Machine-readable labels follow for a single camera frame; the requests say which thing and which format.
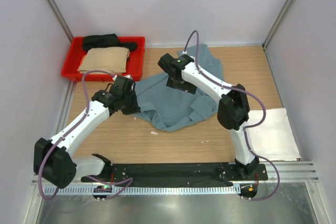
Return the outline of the blue t-shirt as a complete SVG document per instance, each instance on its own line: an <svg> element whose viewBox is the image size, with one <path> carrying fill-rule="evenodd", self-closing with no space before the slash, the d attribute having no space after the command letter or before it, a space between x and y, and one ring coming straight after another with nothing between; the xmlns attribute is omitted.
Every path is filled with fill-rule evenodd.
<svg viewBox="0 0 336 224"><path fill-rule="evenodd" d="M202 90L195 94L166 86L163 72L138 81L135 85L140 113L133 116L150 122L156 129L173 132L208 120L218 111L218 103Z"/></svg>

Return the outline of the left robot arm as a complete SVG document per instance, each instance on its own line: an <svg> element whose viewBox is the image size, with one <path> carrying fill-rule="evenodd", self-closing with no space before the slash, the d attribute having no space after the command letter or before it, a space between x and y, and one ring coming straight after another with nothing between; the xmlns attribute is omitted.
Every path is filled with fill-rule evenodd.
<svg viewBox="0 0 336 224"><path fill-rule="evenodd" d="M99 154L73 159L73 155L97 126L118 111L124 115L140 112L135 82L124 76L117 76L114 83L97 91L66 128L48 140L40 138L36 142L33 171L38 182L45 179L59 189L75 178L108 182L113 173L109 159Z"/></svg>

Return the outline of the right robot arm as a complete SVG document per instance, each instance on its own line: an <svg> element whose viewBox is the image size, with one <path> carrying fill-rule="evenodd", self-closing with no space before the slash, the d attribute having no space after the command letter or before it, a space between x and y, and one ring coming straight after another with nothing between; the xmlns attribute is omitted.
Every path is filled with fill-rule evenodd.
<svg viewBox="0 0 336 224"><path fill-rule="evenodd" d="M252 151L246 131L250 107L244 86L234 86L220 80L187 54L178 58L164 54L158 65L168 74L168 87L191 94L200 89L218 104L217 120L222 127L229 130L234 144L237 175L243 180L254 176L259 158Z"/></svg>

